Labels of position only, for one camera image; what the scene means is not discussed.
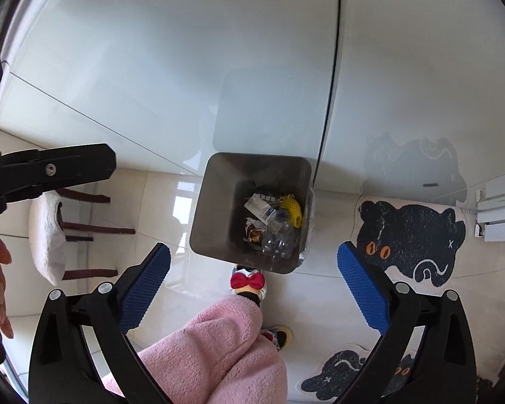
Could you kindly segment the pink fleece trouser leg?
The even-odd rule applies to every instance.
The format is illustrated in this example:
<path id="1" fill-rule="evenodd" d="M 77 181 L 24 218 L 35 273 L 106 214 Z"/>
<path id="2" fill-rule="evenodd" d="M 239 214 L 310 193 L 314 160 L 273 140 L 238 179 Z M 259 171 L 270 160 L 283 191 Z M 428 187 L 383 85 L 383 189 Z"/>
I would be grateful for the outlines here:
<path id="1" fill-rule="evenodd" d="M 253 300 L 226 296 L 139 358 L 174 403 L 285 403 L 287 371 Z"/>

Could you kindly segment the white printed wrapper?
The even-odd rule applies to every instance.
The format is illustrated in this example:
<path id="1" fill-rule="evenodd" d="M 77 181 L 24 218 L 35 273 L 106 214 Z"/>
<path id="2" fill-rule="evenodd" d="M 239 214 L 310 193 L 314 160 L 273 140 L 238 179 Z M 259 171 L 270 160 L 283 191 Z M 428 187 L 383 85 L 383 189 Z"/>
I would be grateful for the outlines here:
<path id="1" fill-rule="evenodd" d="M 254 193 L 254 195 L 245 202 L 244 207 L 265 225 L 270 224 L 276 214 L 276 208 L 264 200 L 258 193 Z"/>

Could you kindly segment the dark grey trash bin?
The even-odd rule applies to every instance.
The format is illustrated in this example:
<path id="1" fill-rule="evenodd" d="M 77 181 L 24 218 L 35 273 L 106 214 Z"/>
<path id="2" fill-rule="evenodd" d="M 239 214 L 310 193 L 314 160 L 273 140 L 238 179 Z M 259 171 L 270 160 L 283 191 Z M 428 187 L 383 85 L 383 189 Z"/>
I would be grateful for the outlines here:
<path id="1" fill-rule="evenodd" d="M 203 176 L 191 228 L 195 253 L 290 274 L 305 259 L 312 166 L 295 156 L 219 152 Z"/>

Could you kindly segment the white sliding door rail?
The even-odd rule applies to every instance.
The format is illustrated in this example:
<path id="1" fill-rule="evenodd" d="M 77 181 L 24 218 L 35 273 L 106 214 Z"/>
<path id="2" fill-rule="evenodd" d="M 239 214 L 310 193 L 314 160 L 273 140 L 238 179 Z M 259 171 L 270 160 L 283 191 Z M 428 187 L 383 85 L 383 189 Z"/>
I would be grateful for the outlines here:
<path id="1" fill-rule="evenodd" d="M 475 185 L 460 208 L 470 235 L 487 243 L 505 243 L 505 174 Z"/>

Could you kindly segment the clear plastic bottle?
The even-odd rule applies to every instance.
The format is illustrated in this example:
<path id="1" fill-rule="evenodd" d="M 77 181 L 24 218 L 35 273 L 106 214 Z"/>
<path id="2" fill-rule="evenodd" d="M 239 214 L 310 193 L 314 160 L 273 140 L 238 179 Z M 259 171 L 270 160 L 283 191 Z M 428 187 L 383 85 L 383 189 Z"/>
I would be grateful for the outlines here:
<path id="1" fill-rule="evenodd" d="M 290 223 L 289 212 L 279 209 L 264 232 L 262 253 L 274 263 L 289 259 L 295 250 L 295 238 L 295 228 Z"/>

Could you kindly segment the black cat floor mat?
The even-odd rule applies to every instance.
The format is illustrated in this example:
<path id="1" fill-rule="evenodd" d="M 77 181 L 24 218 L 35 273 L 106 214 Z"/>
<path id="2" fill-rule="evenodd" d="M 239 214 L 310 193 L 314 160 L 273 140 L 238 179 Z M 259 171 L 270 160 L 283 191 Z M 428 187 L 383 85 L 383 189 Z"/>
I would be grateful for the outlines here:
<path id="1" fill-rule="evenodd" d="M 354 245 L 363 260 L 423 293 L 448 288 L 466 222 L 455 207 L 362 197 Z"/>

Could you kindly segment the slipper with red bow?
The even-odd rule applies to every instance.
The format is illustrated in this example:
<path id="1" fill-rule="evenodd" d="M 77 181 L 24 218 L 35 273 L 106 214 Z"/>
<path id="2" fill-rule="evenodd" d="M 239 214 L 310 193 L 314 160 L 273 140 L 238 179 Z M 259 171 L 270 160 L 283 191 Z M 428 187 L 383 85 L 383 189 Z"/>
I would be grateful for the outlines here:
<path id="1" fill-rule="evenodd" d="M 264 300 L 267 292 L 267 283 L 263 272 L 243 265 L 235 265 L 232 269 L 230 287 L 235 295 L 252 296 L 257 304 Z"/>

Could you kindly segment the yellow mesh trash item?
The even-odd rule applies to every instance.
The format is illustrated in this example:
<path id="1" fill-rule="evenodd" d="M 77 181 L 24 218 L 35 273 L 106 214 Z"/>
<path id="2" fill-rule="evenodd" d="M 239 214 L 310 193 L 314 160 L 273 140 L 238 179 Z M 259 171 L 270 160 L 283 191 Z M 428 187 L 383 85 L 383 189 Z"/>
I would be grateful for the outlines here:
<path id="1" fill-rule="evenodd" d="M 288 213 L 288 223 L 295 229 L 300 229 L 303 224 L 301 205 L 292 194 L 284 196 L 280 201 L 280 208 Z"/>

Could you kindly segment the white cushioned wooden stool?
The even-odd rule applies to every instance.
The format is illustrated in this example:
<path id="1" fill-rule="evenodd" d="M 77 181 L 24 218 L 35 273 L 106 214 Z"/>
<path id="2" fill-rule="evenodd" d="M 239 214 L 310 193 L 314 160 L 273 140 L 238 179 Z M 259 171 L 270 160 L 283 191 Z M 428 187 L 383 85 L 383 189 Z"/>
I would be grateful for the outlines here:
<path id="1" fill-rule="evenodd" d="M 118 271 L 115 269 L 67 270 L 64 246 L 67 243 L 91 243 L 94 238 L 66 232 L 134 235 L 136 230 L 64 221 L 62 214 L 64 199 L 96 204 L 111 202 L 110 197 L 102 194 L 81 193 L 65 188 L 46 192 L 32 200 L 29 211 L 28 239 L 32 261 L 37 271 L 53 285 L 58 285 L 61 281 L 117 276 Z"/>

